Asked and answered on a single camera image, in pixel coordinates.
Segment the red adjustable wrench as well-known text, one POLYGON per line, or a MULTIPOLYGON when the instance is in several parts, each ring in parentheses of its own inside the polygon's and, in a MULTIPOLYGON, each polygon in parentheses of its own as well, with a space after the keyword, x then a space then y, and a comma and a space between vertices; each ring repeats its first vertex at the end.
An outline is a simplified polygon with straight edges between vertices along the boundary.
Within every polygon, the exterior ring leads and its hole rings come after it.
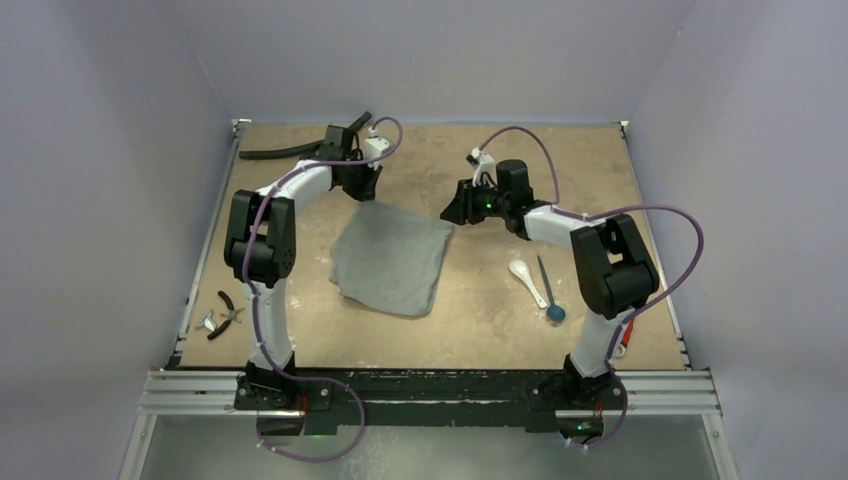
POLYGON ((623 358, 628 349, 628 345, 631 339, 632 331, 633 331, 633 321, 627 322, 623 325, 624 329, 622 330, 617 343, 615 345, 615 349, 613 350, 613 358, 620 359, 623 358))

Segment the aluminium frame rail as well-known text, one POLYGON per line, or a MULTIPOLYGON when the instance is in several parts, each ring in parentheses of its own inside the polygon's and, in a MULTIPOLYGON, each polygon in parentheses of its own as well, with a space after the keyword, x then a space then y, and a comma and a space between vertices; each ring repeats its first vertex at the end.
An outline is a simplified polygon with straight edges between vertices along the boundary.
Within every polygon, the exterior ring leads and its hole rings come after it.
MULTIPOLYGON (((716 415, 720 402, 706 371, 623 371, 630 415, 716 415)), ((140 415, 236 415, 234 371, 154 371, 137 407, 140 415)))

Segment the black foam tube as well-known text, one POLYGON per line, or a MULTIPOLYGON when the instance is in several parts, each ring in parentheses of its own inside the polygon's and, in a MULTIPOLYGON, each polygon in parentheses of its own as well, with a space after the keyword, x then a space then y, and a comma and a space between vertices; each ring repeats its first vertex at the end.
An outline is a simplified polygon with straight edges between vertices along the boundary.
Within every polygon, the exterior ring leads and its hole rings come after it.
MULTIPOLYGON (((362 127, 364 127, 367 122, 373 117, 370 111, 365 111, 362 115, 360 115, 354 122, 349 125, 350 129, 355 131, 359 131, 362 127)), ((286 159, 292 157, 298 157, 303 155, 313 154, 317 151, 319 146, 322 144, 322 140, 317 140, 301 145, 296 145, 292 147, 286 147, 282 149, 275 150, 251 150, 251 151, 241 151, 239 153, 239 158, 242 160, 252 160, 252 161, 262 161, 262 160, 277 160, 277 159, 286 159)))

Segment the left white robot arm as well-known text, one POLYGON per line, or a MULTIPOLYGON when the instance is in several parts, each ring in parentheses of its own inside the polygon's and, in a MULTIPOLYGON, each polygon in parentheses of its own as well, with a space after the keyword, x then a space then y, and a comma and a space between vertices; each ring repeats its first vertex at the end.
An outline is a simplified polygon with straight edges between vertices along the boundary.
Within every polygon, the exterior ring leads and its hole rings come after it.
POLYGON ((285 291, 294 268, 296 215, 318 197, 341 188, 355 200, 372 200, 381 161, 395 143, 370 131, 376 147, 359 139, 361 123, 330 125, 316 145, 268 186, 234 193, 224 245, 224 261, 244 288, 251 318, 253 348, 241 376, 248 399, 284 409, 303 394, 288 333, 285 291))

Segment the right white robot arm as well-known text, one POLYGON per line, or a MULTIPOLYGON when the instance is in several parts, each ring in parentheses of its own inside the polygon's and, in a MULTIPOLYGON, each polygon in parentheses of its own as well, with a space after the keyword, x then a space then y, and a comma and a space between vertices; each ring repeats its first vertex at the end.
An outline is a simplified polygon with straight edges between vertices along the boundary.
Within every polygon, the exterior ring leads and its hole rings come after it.
POLYGON ((537 388, 584 407, 611 383, 615 353, 629 315, 646 306, 659 288, 659 275, 639 229, 626 214, 604 220, 573 219, 534 196, 526 163, 496 162, 469 155, 470 179, 459 181, 454 198, 440 217, 456 225, 474 225, 489 217, 527 241, 540 241, 572 252, 579 292, 587 314, 562 369, 537 388))

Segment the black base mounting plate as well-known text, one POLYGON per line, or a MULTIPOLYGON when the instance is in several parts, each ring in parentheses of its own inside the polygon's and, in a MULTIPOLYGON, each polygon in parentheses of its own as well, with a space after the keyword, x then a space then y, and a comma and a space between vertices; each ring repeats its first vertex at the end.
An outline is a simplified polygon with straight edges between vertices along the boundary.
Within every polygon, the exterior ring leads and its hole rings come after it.
POLYGON ((283 377, 247 366, 234 409, 290 416, 306 435, 340 426, 512 427, 528 433, 598 435, 625 390, 607 374, 582 381, 557 369, 299 367, 283 377))

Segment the grey cloth napkin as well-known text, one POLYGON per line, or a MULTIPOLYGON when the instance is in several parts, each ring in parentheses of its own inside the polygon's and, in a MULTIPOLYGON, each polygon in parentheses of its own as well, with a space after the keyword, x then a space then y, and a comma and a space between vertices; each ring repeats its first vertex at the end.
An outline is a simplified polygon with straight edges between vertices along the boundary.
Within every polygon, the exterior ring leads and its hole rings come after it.
POLYGON ((332 247, 342 296, 405 317, 428 315, 454 226, 379 201, 360 203, 332 247))

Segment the black handled pliers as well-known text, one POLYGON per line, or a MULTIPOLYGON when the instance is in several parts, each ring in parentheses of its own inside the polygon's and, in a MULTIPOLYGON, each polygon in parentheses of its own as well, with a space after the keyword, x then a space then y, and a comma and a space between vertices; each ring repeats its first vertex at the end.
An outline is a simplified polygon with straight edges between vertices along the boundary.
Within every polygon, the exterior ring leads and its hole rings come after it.
POLYGON ((233 322, 240 323, 239 316, 244 311, 243 308, 237 308, 235 306, 233 300, 226 292, 219 290, 217 296, 224 302, 226 312, 221 314, 223 321, 207 335, 207 339, 210 341, 222 335, 233 322))

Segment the small silver metal clip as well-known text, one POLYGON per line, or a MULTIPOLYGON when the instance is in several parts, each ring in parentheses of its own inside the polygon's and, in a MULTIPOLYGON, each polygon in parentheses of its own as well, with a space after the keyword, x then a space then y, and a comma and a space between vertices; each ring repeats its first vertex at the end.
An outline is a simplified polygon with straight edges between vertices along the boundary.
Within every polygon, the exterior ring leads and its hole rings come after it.
POLYGON ((209 309, 194 325, 195 330, 206 330, 209 333, 214 332, 217 328, 213 309, 209 309))

